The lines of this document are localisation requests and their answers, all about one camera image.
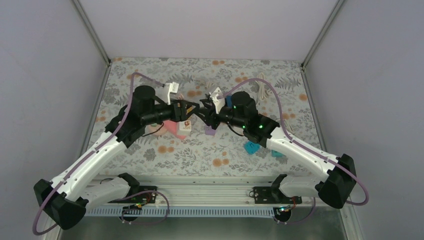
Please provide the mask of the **dark blue cube socket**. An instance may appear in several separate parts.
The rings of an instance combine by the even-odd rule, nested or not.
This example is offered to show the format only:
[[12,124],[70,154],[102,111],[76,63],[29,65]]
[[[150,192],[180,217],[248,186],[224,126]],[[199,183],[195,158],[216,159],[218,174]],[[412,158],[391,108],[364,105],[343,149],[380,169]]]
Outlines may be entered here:
[[233,107],[233,103],[232,103],[232,96],[231,95],[227,95],[225,97],[225,102],[226,102],[226,106],[229,108]]

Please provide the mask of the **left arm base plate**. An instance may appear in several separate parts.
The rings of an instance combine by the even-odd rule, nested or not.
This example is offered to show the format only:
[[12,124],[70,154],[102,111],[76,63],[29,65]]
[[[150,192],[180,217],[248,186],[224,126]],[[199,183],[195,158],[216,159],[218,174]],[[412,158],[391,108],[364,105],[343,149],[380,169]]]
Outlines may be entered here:
[[137,196],[132,196],[131,198],[125,199],[125,200],[112,200],[109,201],[109,203],[114,204],[154,204],[156,201],[156,193],[153,193],[152,191],[157,191],[157,186],[140,186],[138,190],[136,190],[134,193],[128,193],[128,197],[132,196],[135,193],[143,192],[143,194],[139,194]]

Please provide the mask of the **pink triangular power strip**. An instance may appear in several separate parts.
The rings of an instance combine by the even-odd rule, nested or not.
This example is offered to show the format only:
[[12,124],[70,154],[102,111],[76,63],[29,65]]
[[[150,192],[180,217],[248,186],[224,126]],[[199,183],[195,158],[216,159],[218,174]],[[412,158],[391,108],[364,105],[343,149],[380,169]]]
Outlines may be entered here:
[[176,138],[178,138],[180,140],[184,140],[186,138],[185,135],[177,134],[177,130],[179,129],[179,123],[178,122],[174,122],[174,121],[171,121],[171,120],[165,120],[163,122],[163,127],[165,129],[167,129],[168,132],[170,132],[171,134],[173,134]]

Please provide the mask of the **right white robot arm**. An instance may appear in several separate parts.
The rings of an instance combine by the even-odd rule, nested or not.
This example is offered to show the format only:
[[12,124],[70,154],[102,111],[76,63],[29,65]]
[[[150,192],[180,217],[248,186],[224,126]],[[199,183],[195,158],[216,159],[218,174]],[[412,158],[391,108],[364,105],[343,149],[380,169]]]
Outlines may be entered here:
[[356,185],[354,160],[347,154],[336,156],[321,151],[283,129],[277,121],[260,114],[256,102],[245,91],[231,96],[231,106],[220,96],[202,100],[195,114],[214,130],[220,124],[242,129],[243,136],[263,148],[296,160],[311,172],[310,176],[280,174],[270,187],[274,202],[292,197],[320,198],[325,204],[341,209]]

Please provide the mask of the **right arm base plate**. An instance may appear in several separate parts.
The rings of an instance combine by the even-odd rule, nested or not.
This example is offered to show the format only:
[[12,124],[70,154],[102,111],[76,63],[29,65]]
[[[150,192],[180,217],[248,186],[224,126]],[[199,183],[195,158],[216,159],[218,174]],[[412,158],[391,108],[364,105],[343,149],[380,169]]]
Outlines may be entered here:
[[270,186],[255,186],[248,194],[255,204],[301,204],[299,196],[287,197],[279,189]]

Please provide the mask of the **purple power strip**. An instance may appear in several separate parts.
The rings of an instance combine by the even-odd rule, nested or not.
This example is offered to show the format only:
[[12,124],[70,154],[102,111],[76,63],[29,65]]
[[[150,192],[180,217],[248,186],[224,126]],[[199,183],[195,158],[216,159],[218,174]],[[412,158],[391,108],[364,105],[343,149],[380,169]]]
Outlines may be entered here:
[[211,126],[205,126],[204,127],[204,133],[207,136],[214,136],[216,134],[216,130],[213,129]]

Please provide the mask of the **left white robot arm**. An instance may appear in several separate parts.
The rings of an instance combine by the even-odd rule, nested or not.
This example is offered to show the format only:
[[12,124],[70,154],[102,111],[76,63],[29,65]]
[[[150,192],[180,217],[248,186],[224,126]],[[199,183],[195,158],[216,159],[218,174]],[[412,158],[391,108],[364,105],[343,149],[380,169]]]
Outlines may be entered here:
[[93,187],[88,185],[108,162],[146,136],[146,126],[185,122],[199,107],[198,103],[181,99],[162,100],[148,85],[131,88],[127,105],[112,118],[92,147],[59,175],[51,180],[40,179],[34,185],[39,210],[33,233],[40,236],[57,226],[69,230],[87,211],[111,201],[134,202],[139,197],[140,184],[128,173]]

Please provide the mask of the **white plug adapter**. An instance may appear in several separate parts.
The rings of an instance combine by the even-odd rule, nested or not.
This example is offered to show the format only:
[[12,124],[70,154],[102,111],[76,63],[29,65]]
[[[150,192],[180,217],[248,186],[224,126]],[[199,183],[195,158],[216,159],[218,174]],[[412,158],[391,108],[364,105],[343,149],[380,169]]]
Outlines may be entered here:
[[190,120],[180,121],[176,125],[178,136],[189,136],[192,132],[192,122]]

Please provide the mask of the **cyan cube socket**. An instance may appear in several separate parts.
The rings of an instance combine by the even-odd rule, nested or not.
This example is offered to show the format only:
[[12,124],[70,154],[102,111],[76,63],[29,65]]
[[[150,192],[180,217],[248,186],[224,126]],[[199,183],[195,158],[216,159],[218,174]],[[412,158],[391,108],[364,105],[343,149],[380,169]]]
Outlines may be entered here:
[[248,141],[243,145],[243,147],[248,155],[253,155],[261,148],[261,145]]

